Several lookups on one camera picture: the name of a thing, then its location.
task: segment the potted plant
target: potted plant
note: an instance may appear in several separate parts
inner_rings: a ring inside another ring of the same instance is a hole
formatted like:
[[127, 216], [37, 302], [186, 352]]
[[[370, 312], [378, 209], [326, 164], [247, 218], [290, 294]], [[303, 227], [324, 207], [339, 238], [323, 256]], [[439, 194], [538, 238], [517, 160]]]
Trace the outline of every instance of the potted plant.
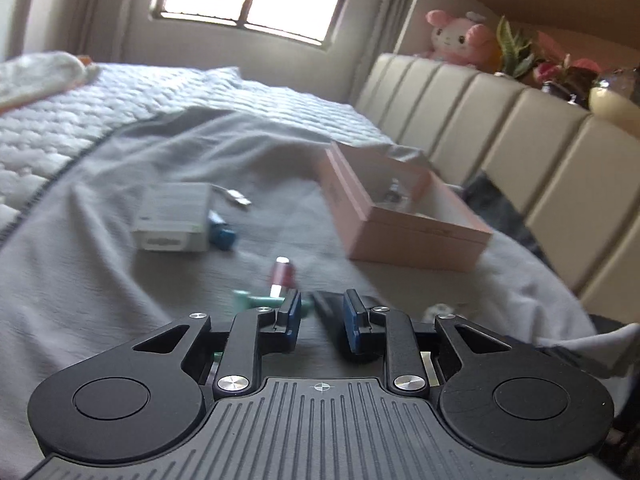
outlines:
[[571, 55], [543, 32], [538, 33], [536, 48], [540, 59], [533, 79], [541, 90], [588, 109], [589, 91], [602, 71], [598, 64], [587, 58], [572, 61]]
[[532, 35], [521, 28], [514, 34], [504, 16], [500, 18], [495, 34], [502, 53], [500, 70], [495, 75], [523, 79], [536, 63]]

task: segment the white curtain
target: white curtain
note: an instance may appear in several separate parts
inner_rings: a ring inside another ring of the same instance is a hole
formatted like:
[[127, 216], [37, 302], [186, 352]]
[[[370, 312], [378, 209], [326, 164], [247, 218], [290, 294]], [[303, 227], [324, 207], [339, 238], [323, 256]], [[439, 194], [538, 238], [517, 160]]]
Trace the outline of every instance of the white curtain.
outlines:
[[356, 67], [351, 86], [349, 101], [358, 99], [360, 90], [369, 76], [376, 59], [383, 52], [391, 52], [396, 46], [402, 25], [406, 19], [413, 0], [381, 0], [378, 15], [371, 31], [371, 39], [367, 43], [360, 63]]

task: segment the pink box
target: pink box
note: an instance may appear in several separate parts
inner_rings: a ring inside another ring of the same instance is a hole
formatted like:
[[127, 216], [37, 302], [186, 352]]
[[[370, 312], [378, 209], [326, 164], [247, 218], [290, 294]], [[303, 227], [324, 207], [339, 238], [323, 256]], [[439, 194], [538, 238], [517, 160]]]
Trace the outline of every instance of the pink box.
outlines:
[[[491, 229], [432, 171], [334, 142], [318, 166], [335, 227], [351, 260], [468, 272]], [[395, 179], [407, 212], [380, 206]]]

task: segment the headboard panel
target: headboard panel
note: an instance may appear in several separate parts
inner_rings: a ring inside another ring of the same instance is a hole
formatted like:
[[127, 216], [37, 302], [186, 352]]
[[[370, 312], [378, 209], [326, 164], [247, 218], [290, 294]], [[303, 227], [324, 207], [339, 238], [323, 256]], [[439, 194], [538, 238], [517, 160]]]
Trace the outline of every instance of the headboard panel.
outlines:
[[637, 139], [507, 78], [388, 54], [356, 109], [450, 184], [482, 168], [590, 312], [640, 322]]

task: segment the small object in box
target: small object in box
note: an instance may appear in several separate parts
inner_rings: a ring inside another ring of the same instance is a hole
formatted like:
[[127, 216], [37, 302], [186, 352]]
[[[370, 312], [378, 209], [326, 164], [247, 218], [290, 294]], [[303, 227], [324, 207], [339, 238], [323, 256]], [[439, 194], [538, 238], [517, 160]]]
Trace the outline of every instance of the small object in box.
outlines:
[[139, 249], [206, 251], [211, 185], [173, 182], [147, 187], [131, 232]]
[[392, 178], [391, 186], [389, 186], [385, 197], [378, 205], [386, 209], [391, 209], [391, 211], [406, 212], [410, 204], [411, 200], [409, 199], [407, 190], [398, 182], [398, 179]]
[[215, 211], [209, 211], [209, 241], [221, 251], [230, 251], [236, 243], [236, 232]]

